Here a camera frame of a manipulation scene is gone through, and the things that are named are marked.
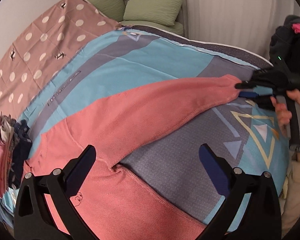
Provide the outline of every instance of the person's arm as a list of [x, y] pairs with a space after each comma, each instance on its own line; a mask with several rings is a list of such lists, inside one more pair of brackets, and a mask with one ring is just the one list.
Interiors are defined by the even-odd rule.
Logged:
[[[289, 91], [287, 95], [300, 104], [300, 92], [298, 90]], [[284, 104], [278, 104], [274, 98], [271, 98], [276, 109], [278, 123], [281, 131], [286, 135], [285, 125], [289, 124], [291, 112]], [[282, 236], [284, 236], [297, 222], [300, 217], [300, 153], [295, 153], [292, 157], [292, 169], [288, 176], [288, 192], [284, 206], [284, 212], [281, 217]]]

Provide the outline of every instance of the white polka dot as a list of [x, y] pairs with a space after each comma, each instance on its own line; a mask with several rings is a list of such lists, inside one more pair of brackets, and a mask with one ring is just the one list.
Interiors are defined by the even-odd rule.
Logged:
[[24, 83], [26, 79], [27, 79], [27, 73], [24, 73], [22, 75], [22, 82]]
[[79, 37], [77, 37], [77, 41], [83, 41], [85, 39], [85, 35], [80, 35]]
[[41, 41], [46, 41], [47, 38], [48, 38], [48, 34], [47, 34], [47, 33], [43, 33], [43, 34], [41, 35], [40, 40], [41, 40]]
[[10, 94], [9, 98], [8, 98], [8, 101], [11, 103], [13, 101], [13, 98], [14, 98], [14, 94]]
[[98, 22], [98, 26], [103, 26], [103, 25], [105, 25], [105, 21], [101, 21], [101, 22]]
[[0, 69], [0, 78], [3, 76], [3, 70]]
[[40, 61], [41, 61], [42, 59], [44, 59], [45, 55], [46, 55], [46, 53], [42, 53], [42, 55], [40, 56]]
[[35, 80], [39, 79], [42, 76], [42, 71], [41, 70], [37, 70], [33, 76], [33, 78]]
[[83, 4], [78, 4], [77, 5], [77, 10], [82, 10], [84, 8], [84, 5]]
[[25, 36], [25, 40], [27, 40], [27, 41], [29, 41], [31, 38], [32, 38], [32, 33], [28, 33], [28, 34]]
[[31, 57], [31, 54], [29, 52], [25, 53], [23, 56], [24, 61], [28, 61]]
[[18, 104], [21, 102], [22, 98], [23, 98], [23, 94], [20, 94], [20, 96], [18, 97], [18, 100], [17, 100]]
[[82, 26], [83, 23], [84, 23], [83, 20], [77, 20], [76, 23], [75, 23], [75, 25], [76, 25], [77, 27], [79, 27], [79, 26]]
[[48, 16], [45, 16], [43, 19], [42, 19], [42, 23], [47, 23], [48, 22]]
[[10, 81], [13, 82], [14, 79], [15, 79], [15, 73], [12, 72], [12, 73], [10, 74]]
[[59, 23], [64, 22], [64, 20], [65, 20], [65, 16], [63, 15], [63, 16], [61, 16], [61, 18], [59, 19]]
[[58, 40], [58, 41], [62, 41], [63, 39], [64, 39], [64, 34], [63, 34], [63, 33], [60, 33], [60, 34], [58, 35], [57, 40]]

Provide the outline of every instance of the silver bolt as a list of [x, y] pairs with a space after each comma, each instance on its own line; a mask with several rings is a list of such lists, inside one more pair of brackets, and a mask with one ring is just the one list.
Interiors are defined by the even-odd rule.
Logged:
[[24, 176], [26, 179], [29, 179], [30, 177], [32, 177], [32, 173], [28, 172], [27, 174], [25, 174]]
[[57, 175], [60, 175], [61, 174], [61, 169], [55, 169], [53, 171], [53, 175], [57, 176]]
[[238, 175], [242, 173], [242, 169], [240, 169], [238, 167], [234, 168], [233, 171], [235, 174], [238, 174]]
[[270, 172], [268, 172], [268, 171], [265, 171], [265, 172], [263, 173], [263, 175], [264, 175], [266, 178], [270, 178], [270, 177], [271, 177], [271, 174], [270, 174]]

